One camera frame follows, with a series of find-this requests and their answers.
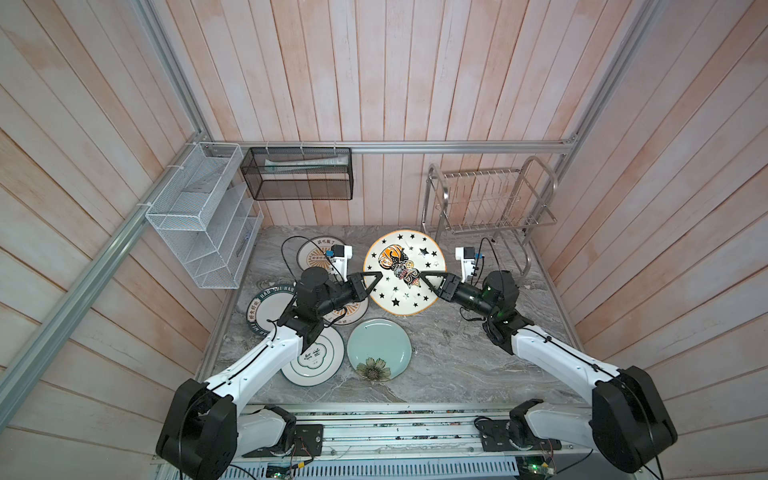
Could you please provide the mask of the white star patterned plate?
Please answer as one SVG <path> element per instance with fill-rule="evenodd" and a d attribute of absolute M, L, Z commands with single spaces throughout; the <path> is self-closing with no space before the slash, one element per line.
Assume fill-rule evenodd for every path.
<path fill-rule="evenodd" d="M 362 267 L 367 287 L 375 281 L 371 273 L 381 274 L 369 298 L 396 316 L 419 314 L 436 302 L 436 295 L 420 278 L 423 271 L 445 272 L 445 256 L 430 236 L 408 229 L 389 232 L 374 241 Z"/>

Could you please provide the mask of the mint green flower plate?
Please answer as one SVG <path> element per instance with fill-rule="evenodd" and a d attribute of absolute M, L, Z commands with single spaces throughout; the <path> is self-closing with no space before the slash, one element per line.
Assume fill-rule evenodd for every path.
<path fill-rule="evenodd" d="M 412 358 L 412 345 L 406 331 L 391 320 L 365 321 L 351 333 L 347 358 L 363 380 L 381 383 L 405 372 Z"/>

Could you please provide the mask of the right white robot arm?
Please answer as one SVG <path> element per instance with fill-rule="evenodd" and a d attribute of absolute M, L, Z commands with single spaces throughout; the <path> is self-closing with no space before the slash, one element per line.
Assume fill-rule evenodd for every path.
<path fill-rule="evenodd" d="M 420 275 L 437 298 L 479 315 L 489 340 L 570 387 L 583 406 L 528 400 L 510 412 L 508 437 L 519 449 L 559 440 L 595 449 L 614 467 L 635 473 L 674 445 L 678 433 L 651 376 L 599 361 L 570 347 L 524 317 L 519 289 L 507 270 L 476 287 L 439 271 Z"/>

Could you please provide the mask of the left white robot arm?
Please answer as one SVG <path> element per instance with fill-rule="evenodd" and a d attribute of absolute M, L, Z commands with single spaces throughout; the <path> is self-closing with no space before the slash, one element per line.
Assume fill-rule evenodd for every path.
<path fill-rule="evenodd" d="M 304 270 L 263 341 L 220 373 L 204 381 L 189 379 L 176 390 L 157 455 L 176 468 L 180 478 L 218 479 L 237 456 L 260 449 L 292 453 L 295 416 L 276 405 L 247 414 L 246 405 L 318 340 L 326 315 L 368 298 L 382 277 L 380 272 L 351 273 L 339 283 L 321 267 Z"/>

